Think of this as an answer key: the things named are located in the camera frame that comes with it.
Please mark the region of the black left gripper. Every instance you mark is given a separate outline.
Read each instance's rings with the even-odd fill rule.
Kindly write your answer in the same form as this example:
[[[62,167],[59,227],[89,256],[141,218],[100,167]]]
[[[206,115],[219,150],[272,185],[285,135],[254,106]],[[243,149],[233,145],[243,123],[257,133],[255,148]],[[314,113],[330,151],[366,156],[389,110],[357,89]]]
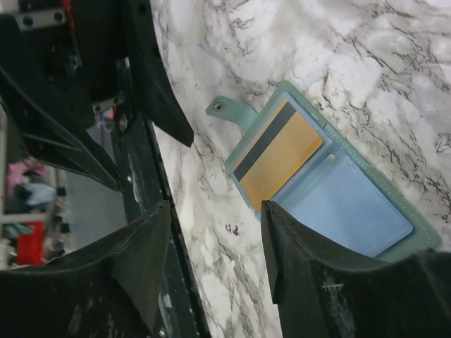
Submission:
[[[194,132],[167,77],[149,1],[17,5],[18,24],[13,15],[1,15],[1,106],[32,157],[122,189],[116,165],[83,128],[127,128],[118,73],[126,45],[138,109],[172,138],[192,145]]]

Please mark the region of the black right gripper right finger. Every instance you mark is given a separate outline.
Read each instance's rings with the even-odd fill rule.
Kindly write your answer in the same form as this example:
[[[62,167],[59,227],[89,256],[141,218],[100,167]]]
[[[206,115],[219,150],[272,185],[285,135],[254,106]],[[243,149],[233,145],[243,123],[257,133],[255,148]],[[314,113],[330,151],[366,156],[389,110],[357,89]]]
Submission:
[[[450,255],[386,263],[261,206],[271,298],[284,337],[449,337]]]

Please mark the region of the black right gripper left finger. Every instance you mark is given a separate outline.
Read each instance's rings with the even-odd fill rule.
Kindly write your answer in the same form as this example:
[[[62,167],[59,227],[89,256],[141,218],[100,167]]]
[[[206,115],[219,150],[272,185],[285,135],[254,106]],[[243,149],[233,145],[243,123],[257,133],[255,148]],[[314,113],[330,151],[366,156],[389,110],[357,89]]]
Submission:
[[[114,268],[137,226],[42,267],[1,272],[2,337],[150,337]]]

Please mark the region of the light green card holder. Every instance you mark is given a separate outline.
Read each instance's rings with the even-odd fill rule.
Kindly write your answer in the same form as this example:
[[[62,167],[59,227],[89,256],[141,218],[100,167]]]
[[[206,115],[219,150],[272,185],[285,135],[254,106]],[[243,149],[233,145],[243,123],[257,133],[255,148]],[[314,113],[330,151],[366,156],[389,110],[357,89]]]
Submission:
[[[440,237],[426,219],[380,174],[290,82],[281,82],[260,112],[217,96],[207,115],[239,125],[242,139],[226,170],[251,210],[233,174],[233,162],[282,99],[320,134],[323,144],[269,200],[324,237],[368,257],[388,262],[434,249]]]

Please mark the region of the gold magnetic stripe card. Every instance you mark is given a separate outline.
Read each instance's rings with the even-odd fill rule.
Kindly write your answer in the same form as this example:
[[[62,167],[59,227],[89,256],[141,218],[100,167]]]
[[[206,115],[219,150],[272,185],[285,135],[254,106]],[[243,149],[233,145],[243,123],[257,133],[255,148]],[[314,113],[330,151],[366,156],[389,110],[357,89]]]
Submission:
[[[319,150],[323,140],[286,98],[276,106],[233,162],[233,174],[250,206],[273,197]]]

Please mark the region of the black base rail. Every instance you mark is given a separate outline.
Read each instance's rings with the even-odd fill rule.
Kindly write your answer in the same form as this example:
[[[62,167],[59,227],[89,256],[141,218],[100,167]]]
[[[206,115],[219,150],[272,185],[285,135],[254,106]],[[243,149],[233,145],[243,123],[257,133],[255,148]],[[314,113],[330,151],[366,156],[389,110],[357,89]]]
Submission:
[[[210,337],[154,128],[135,105],[125,61],[117,71],[125,101],[111,138],[125,214],[137,231],[116,261],[116,279],[150,337]]]

